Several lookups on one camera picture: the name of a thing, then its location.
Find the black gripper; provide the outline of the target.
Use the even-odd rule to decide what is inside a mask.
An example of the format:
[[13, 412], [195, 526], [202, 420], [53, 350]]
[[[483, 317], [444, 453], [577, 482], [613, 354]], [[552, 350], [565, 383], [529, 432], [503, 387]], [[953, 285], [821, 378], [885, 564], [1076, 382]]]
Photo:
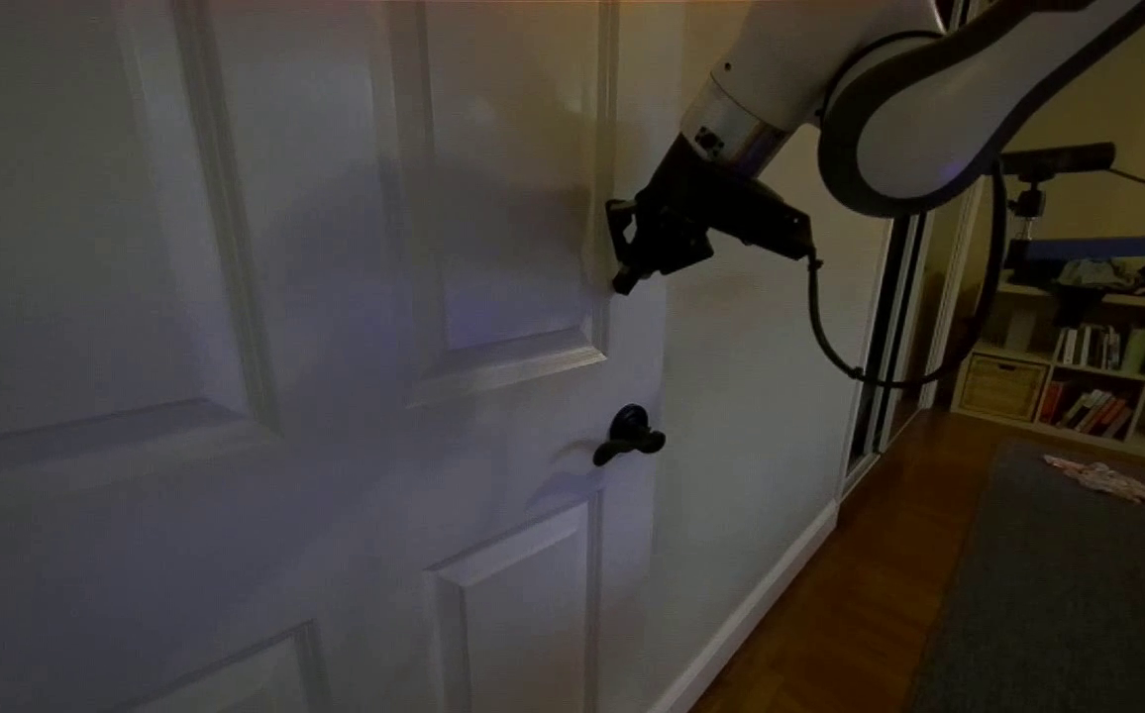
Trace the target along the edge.
[[700, 160], [684, 133], [669, 141], [632, 199], [605, 203], [605, 231], [618, 260], [613, 293], [630, 293], [650, 273], [706, 260], [712, 254], [710, 232], [730, 232], [780, 256], [812, 254], [812, 221], [795, 207], [763, 181]]

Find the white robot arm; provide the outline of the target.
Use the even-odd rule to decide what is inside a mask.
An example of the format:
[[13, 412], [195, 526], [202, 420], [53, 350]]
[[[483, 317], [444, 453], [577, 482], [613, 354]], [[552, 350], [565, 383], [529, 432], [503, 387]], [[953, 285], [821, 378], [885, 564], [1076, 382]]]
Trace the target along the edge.
[[943, 25], [937, 0], [751, 0], [650, 181], [605, 203], [610, 289], [706, 260], [710, 232], [809, 256], [809, 217], [759, 181], [804, 122], [846, 210], [943, 207], [1139, 26], [1145, 0], [993, 0], [964, 26]]

